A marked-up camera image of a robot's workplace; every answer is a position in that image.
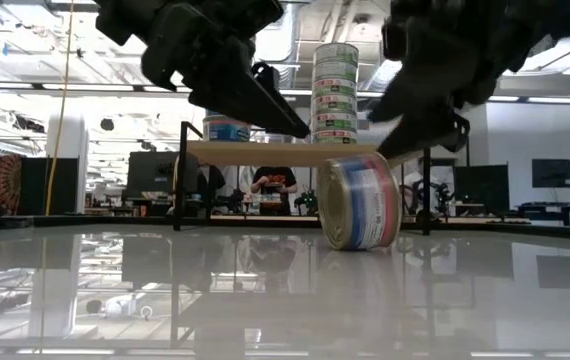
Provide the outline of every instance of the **ceiling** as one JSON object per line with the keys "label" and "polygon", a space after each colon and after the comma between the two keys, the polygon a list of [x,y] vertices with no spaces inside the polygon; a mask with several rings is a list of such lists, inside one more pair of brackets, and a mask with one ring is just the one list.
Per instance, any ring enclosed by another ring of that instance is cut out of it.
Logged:
{"label": "ceiling", "polygon": [[[141,74],[140,56],[145,45],[132,37],[119,47],[94,28],[96,7],[92,1],[76,0],[69,13],[66,0],[0,0],[0,82],[61,83],[66,70],[72,84],[150,84]],[[383,62],[380,28],[389,15],[389,0],[296,0],[285,3],[286,14],[278,24],[267,27],[257,37],[257,58],[275,65],[282,73],[281,88],[309,89],[316,48],[326,42],[347,42],[359,50],[359,87],[379,91],[400,65]],[[72,21],[69,69],[67,29]],[[526,73],[570,74],[570,39],[552,49],[541,49],[525,65]],[[180,82],[177,74],[174,83]],[[32,136],[13,127],[9,112],[44,126],[60,92],[16,93],[0,91],[0,136]],[[139,139],[155,141],[159,149],[175,150],[180,121],[201,126],[204,110],[184,98],[147,97],[137,99],[118,93],[87,95],[77,105],[89,109],[87,120],[91,139],[90,165],[113,157],[111,165],[120,179],[126,173],[130,151],[140,151]],[[101,129],[101,120],[110,118],[115,129]],[[26,155],[42,154],[44,141],[0,141],[0,151]]]}

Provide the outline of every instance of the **computer monitor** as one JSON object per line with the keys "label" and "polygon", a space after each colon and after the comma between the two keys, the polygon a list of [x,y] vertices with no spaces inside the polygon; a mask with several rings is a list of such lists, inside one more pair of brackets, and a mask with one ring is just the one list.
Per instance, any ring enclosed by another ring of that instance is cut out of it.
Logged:
{"label": "computer monitor", "polygon": [[507,165],[454,168],[455,198],[480,203],[492,212],[509,211],[509,169]]}
{"label": "computer monitor", "polygon": [[533,159],[533,188],[570,188],[570,160]]}

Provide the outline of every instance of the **white label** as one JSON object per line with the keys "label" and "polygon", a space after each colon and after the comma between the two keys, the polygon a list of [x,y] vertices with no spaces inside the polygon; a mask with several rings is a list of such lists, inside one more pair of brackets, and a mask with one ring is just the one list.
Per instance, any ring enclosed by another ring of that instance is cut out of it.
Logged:
{"label": "white label", "polygon": [[358,186],[363,199],[363,209],[358,215],[362,222],[359,234],[359,249],[371,249],[381,243],[385,231],[385,194],[380,190],[376,170],[361,170],[352,173],[354,186]]}

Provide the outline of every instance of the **white pillar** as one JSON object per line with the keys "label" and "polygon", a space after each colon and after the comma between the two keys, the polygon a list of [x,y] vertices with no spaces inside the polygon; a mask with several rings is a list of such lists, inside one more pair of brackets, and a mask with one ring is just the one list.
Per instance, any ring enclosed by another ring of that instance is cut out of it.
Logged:
{"label": "white pillar", "polygon": [[[45,269],[44,277],[43,269],[38,269],[32,276],[33,290],[28,331],[30,337],[40,337],[42,335],[44,337],[61,338],[70,335],[74,331],[78,271],[81,262],[81,237],[82,235],[72,234],[57,236],[56,238],[49,237],[48,245],[59,241],[73,242],[70,255],[71,265],[69,269]],[[41,334],[42,323],[45,330]]]}
{"label": "white pillar", "polygon": [[[63,116],[63,128],[58,145],[58,158],[78,158],[78,181],[76,187],[76,212],[85,212],[85,186],[89,153],[89,127],[83,113],[83,102],[68,99]],[[54,157],[56,137],[61,120],[60,107],[49,117],[47,129],[47,156]]]}

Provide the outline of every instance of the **wire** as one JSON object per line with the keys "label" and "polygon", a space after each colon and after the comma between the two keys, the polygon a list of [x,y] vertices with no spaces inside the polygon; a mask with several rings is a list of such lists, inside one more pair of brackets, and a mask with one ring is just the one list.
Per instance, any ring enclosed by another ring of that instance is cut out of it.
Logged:
{"label": "wire", "polygon": [[[67,102],[67,85],[69,84],[69,60],[72,49],[72,36],[73,36],[73,24],[74,24],[74,0],[70,2],[69,8],[69,28],[68,28],[68,38],[67,38],[67,54],[65,61],[65,79],[63,81],[63,99],[61,101],[61,114],[58,119],[58,131],[56,133],[56,143],[54,146],[54,158],[52,159],[52,170],[49,174],[49,183],[47,184],[47,202],[45,204],[45,216],[49,216],[51,206],[52,206],[52,188],[54,186],[54,174],[56,173],[56,162],[58,161],[58,148],[61,141],[61,133],[63,132],[63,121],[65,120],[65,104]],[[43,239],[43,253],[41,254],[41,264],[43,271],[43,287],[41,291],[41,321],[40,321],[40,351],[39,354],[43,354],[44,340],[45,340],[45,286],[47,284],[46,274],[47,274],[47,237]]]}

